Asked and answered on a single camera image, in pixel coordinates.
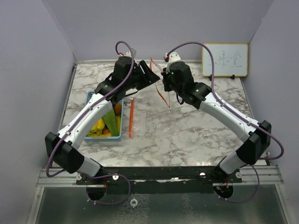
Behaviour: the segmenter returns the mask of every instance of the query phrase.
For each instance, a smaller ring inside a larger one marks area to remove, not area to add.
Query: black joint housing
[[[271,124],[268,121],[264,120],[259,126],[271,133]],[[269,147],[270,140],[271,138],[268,135],[256,129],[250,134],[250,137],[243,143],[243,145],[236,150],[236,153],[243,162],[249,165],[254,165]]]
[[[119,84],[122,80],[127,76],[132,63],[132,58],[127,56],[121,56],[115,62],[113,75],[112,75],[112,83]]]
[[[49,132],[45,137],[47,155],[50,157],[60,138]],[[54,154],[53,161],[70,174],[75,173],[83,164],[84,156],[69,143],[63,141]]]
[[[200,103],[212,91],[209,86],[204,83],[194,81],[190,67],[184,62],[175,62],[169,66],[170,72],[166,73],[163,69],[164,90],[166,92],[175,91],[183,101],[187,104],[199,109]]]

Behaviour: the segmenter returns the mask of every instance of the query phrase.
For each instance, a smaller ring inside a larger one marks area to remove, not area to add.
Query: wooden whiteboard frame
[[[208,43],[204,43],[204,45],[206,44],[246,44],[247,45],[247,71],[246,71],[246,75],[237,75],[235,74],[235,77],[245,77],[248,75],[248,51],[249,51],[249,48],[248,48],[248,44],[247,43],[238,43],[238,42],[233,42],[233,43],[227,43],[227,42],[208,42]],[[201,50],[201,58],[202,58],[202,75],[204,77],[210,77],[211,75],[204,75],[204,47],[202,47],[202,50]],[[220,76],[220,75],[215,75],[215,77],[232,77],[232,76]]]

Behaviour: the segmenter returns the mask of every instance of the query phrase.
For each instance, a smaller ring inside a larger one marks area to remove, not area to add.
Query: metal bolt
[[[82,176],[81,176],[80,174],[78,174],[78,175],[76,176],[76,180],[77,180],[77,181],[82,180]]]
[[[240,179],[242,177],[242,174],[240,172],[236,172],[235,176]]]
[[[200,176],[201,178],[205,178],[205,177],[206,177],[206,174],[205,174],[205,173],[200,173],[199,176]]]

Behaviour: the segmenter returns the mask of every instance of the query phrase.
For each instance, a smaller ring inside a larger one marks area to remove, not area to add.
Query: transparent plastic sheet
[[[137,94],[128,97],[132,103],[134,99],[134,109],[131,127],[131,137],[168,135],[172,132],[172,125],[168,122],[168,117],[173,113],[171,105],[176,102],[175,95],[164,91],[161,76],[163,69],[159,64],[153,61],[149,64],[149,68],[160,76],[160,80],[155,85],[140,90]]]
[[[132,137],[145,136],[146,133],[146,113],[138,113],[133,117]]]

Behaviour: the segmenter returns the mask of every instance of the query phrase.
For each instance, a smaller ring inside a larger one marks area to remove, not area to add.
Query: marble tabletop
[[[202,76],[200,63],[188,63],[194,80],[210,85]],[[94,90],[111,72],[114,64],[79,64],[71,84],[71,93],[62,127],[84,107],[87,92]],[[161,78],[158,68],[153,70]],[[162,79],[157,87],[164,92]],[[217,78],[216,92],[244,114],[251,116],[239,78]],[[140,91],[135,98],[134,131],[129,138],[131,97],[124,99],[122,140],[120,142],[83,141],[79,152],[103,166],[209,166],[235,151],[242,142],[221,122],[190,105],[180,105],[174,92],[170,93],[171,108],[159,97],[155,85]]]

